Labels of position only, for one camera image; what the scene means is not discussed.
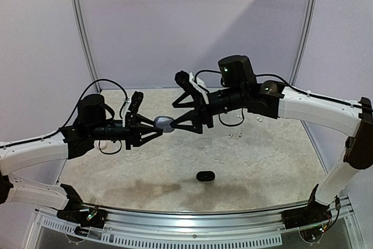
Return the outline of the purple earbud charging case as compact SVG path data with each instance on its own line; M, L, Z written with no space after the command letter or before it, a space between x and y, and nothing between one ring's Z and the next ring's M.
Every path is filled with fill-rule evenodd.
M171 126L174 121L172 117L169 116L158 116L154 119L153 125L155 128L161 129L164 133L171 133L175 129Z

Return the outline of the black earbud charging case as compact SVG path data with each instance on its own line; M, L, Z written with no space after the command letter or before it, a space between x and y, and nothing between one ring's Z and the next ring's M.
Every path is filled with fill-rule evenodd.
M213 182L216 178L216 175L213 171L199 171L196 174L196 179L201 183Z

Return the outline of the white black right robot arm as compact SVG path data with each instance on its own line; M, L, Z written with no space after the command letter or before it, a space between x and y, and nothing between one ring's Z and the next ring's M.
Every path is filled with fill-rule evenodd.
M337 221L331 207L340 208L339 193L360 171L372 166L372 104L366 97L358 101L337 99L302 90L282 77L267 73L258 82L245 55L231 55L218 63L222 88L207 89L197 73L179 71L176 84L184 91L173 103L187 112L175 119L175 129L201 134L213 127L214 116L234 110L272 119L302 122L306 128L319 126L346 136L343 153L326 178L314 186L305 206L282 212L287 229L308 228L317 233L328 231Z

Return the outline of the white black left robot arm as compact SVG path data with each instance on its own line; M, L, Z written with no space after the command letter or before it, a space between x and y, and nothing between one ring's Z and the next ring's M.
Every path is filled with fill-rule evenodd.
M57 179L68 160L85 155L97 142L119 142L130 150L162 136L152 120L138 114L142 100L143 93L134 92L117 120L102 95L90 94L78 101L72 125L35 139L2 143L1 203L51 208L61 220L103 229L108 212L85 205L71 185Z

